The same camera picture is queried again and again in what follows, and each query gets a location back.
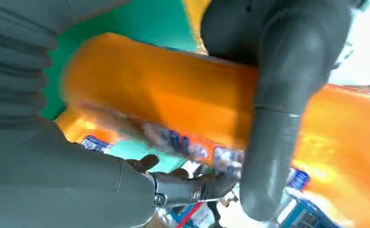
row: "orange bottle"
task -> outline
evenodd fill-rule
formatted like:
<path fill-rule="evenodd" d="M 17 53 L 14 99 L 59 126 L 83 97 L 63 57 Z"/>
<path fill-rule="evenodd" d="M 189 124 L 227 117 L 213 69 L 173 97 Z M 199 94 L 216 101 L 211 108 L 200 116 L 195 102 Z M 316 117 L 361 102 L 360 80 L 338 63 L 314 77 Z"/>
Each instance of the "orange bottle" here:
<path fill-rule="evenodd" d="M 118 133 L 141 137 L 135 117 L 226 147 L 244 149 L 256 69 L 104 34 L 86 43 L 66 71 L 70 108 Z M 212 151 L 203 160 L 212 164 Z M 370 94 L 327 85 L 310 101 L 293 165 L 307 191 L 353 227 L 370 227 Z"/>

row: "product label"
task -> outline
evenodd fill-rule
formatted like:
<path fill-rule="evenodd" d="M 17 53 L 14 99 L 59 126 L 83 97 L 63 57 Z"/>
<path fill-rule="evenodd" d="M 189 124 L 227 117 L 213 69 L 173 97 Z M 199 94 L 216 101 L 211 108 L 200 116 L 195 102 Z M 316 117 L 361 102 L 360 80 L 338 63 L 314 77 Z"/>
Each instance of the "product label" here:
<path fill-rule="evenodd" d="M 97 139 L 96 137 L 89 135 L 81 143 L 87 150 L 93 150 L 100 153 L 107 153 L 112 145 Z"/>
<path fill-rule="evenodd" d="M 310 176 L 305 171 L 290 168 L 286 186 L 301 191 L 309 181 Z"/>

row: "gray robot arm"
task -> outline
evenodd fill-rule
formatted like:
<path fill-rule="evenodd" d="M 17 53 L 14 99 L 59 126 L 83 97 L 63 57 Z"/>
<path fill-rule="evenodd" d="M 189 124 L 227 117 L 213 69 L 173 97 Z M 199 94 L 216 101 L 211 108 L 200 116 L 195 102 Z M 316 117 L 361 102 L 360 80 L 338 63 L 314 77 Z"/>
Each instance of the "gray robot arm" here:
<path fill-rule="evenodd" d="M 0 0 L 0 228 L 134 227 L 152 217 L 152 182 L 39 116 L 57 35 L 125 2 Z"/>

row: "green surface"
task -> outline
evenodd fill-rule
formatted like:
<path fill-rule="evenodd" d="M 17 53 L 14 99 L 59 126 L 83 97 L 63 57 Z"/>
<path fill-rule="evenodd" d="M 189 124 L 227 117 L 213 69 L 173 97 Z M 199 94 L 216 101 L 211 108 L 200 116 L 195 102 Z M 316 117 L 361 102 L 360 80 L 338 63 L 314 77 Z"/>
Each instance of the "green surface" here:
<path fill-rule="evenodd" d="M 43 117 L 53 120 L 65 108 L 60 95 L 60 78 L 67 60 L 83 41 L 105 32 L 162 47 L 196 50 L 181 0 L 132 0 L 69 29 L 58 38 L 58 49 L 50 53 L 53 66 L 45 70 L 49 84 L 43 90 L 47 98 L 47 106 L 41 112 Z"/>
<path fill-rule="evenodd" d="M 160 162 L 155 167 L 149 169 L 149 172 L 170 173 L 171 171 L 180 168 L 187 161 L 185 158 L 173 156 L 172 154 L 150 148 L 147 146 L 146 142 L 131 140 L 116 143 L 111 148 L 109 154 L 123 159 L 136 160 L 140 160 L 148 154 L 154 154 L 158 157 Z"/>

